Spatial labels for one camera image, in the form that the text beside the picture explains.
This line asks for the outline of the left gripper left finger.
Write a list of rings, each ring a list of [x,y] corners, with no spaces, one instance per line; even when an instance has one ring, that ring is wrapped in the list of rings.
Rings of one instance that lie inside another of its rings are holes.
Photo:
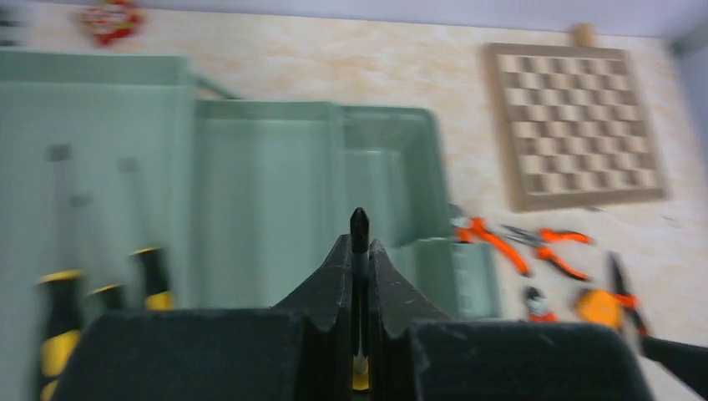
[[[109,312],[68,360],[56,400],[348,400],[350,238],[275,306]]]

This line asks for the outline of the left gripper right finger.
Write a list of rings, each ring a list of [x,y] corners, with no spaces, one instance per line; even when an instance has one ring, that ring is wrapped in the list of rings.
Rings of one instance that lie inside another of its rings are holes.
[[[572,322],[459,321],[370,246],[373,400],[650,400],[636,357],[607,328]]]

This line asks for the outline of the orange tape measure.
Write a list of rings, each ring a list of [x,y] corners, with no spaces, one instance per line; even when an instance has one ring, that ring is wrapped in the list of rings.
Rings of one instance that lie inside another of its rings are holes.
[[[574,313],[584,321],[621,331],[624,323],[624,308],[610,292],[586,288],[577,296]]]

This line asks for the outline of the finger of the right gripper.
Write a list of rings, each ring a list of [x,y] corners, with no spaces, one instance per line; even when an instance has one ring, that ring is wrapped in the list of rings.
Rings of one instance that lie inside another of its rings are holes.
[[[677,377],[692,391],[707,398],[707,348],[651,336],[640,337],[643,355]]]

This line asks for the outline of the large black yellow screwdriver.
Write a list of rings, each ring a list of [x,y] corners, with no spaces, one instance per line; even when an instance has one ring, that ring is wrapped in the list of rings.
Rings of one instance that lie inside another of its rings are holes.
[[[72,151],[68,144],[48,147],[53,170],[55,249],[58,266],[38,279],[47,296],[38,355],[38,399],[50,400],[58,380],[75,348],[83,326],[78,306],[78,283],[83,272],[78,262],[78,245],[73,216]]]

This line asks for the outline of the green plastic toolbox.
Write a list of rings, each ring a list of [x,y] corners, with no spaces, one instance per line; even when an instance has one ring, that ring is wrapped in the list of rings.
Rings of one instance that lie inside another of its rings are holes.
[[[370,235],[435,306],[499,317],[489,249],[448,238],[434,115],[326,101],[200,100],[187,58],[1,52],[1,397],[36,398],[57,258],[50,152],[84,205],[83,289],[121,282],[132,253],[166,250],[179,307],[270,307],[315,271],[362,207]]]

